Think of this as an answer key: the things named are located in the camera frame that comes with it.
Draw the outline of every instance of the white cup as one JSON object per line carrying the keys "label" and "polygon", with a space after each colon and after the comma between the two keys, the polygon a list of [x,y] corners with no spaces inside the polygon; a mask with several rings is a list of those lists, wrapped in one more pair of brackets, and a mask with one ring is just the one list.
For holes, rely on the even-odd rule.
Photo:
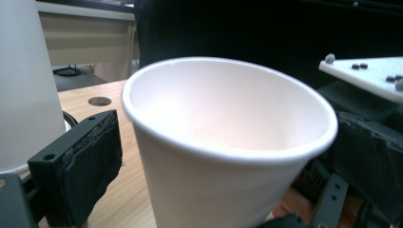
{"label": "white cup", "polygon": [[186,57],[122,93],[159,228],[256,227],[337,132],[329,103],[265,66]]}

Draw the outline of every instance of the wooden table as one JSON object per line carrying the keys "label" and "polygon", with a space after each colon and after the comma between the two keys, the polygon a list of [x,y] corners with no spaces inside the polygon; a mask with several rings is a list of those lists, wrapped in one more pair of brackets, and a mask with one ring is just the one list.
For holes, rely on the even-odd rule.
{"label": "wooden table", "polygon": [[[133,125],[121,105],[124,84],[125,81],[119,81],[59,93],[62,109],[77,122],[110,109],[118,112],[125,166],[95,205],[88,218],[89,228],[156,227]],[[107,97],[112,103],[94,106],[88,103],[93,97]]]}

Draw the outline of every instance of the white tray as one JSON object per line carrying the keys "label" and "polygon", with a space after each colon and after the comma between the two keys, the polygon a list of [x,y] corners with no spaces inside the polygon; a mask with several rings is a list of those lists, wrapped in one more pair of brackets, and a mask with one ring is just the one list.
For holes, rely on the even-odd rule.
{"label": "white tray", "polygon": [[[368,68],[353,69],[354,64],[366,64]],[[403,75],[403,57],[334,60],[329,64],[323,60],[319,69],[390,102],[403,103],[403,91],[386,81],[388,76]]]}

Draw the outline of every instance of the cup rim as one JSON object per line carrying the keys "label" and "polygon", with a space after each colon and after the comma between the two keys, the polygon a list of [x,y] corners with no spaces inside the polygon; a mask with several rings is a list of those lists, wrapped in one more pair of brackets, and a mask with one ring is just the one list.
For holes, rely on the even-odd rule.
{"label": "cup rim", "polygon": [[[130,88],[136,82],[136,80],[141,77],[148,70],[152,70],[155,67],[164,66],[166,64],[175,64],[180,62],[194,62],[194,61],[206,61],[206,62],[223,62],[229,64],[237,64],[244,65],[248,67],[257,67],[263,69],[265,71],[274,72],[279,76],[286,77],[291,80],[295,84],[299,84],[302,86],[307,92],[311,93],[315,99],[317,99],[329,116],[329,127],[324,132],[324,134],[309,143],[305,143],[303,145],[293,146],[291,148],[286,149],[278,149],[278,150],[247,150],[247,149],[236,149],[236,148],[227,148],[223,150],[222,147],[216,146],[200,146],[197,144],[182,142],[174,137],[170,137],[157,129],[147,125],[142,120],[141,115],[139,115],[139,111],[134,107],[134,105],[130,102]],[[272,164],[276,163],[285,163],[285,162],[297,162],[300,160],[310,160],[313,157],[316,157],[321,152],[324,152],[336,138],[337,133],[337,119],[336,114],[332,106],[329,102],[323,98],[317,91],[308,85],[304,84],[298,79],[295,79],[291,76],[288,76],[282,72],[274,70],[272,68],[266,66],[260,66],[253,63],[248,63],[240,60],[226,59],[220,57],[179,57],[173,59],[162,60],[148,66],[145,66],[138,71],[136,71],[133,75],[131,75],[127,81],[125,82],[124,88],[122,90],[122,106],[124,108],[125,114],[130,117],[130,121],[135,123],[135,128],[140,127],[147,134],[151,134],[165,143],[173,144],[178,146],[184,150],[192,150],[195,153],[192,156],[198,156],[202,158],[210,158],[215,160],[223,160],[223,161],[233,161],[233,162],[253,162],[254,164],[267,164],[268,162]]]}

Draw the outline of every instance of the white paper cup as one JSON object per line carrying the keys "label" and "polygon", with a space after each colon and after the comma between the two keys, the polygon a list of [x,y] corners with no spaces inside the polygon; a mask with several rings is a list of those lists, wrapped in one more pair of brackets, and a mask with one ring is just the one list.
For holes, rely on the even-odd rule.
{"label": "white paper cup", "polygon": [[256,227],[337,131],[315,90],[236,60],[161,61],[122,98],[159,228]]}

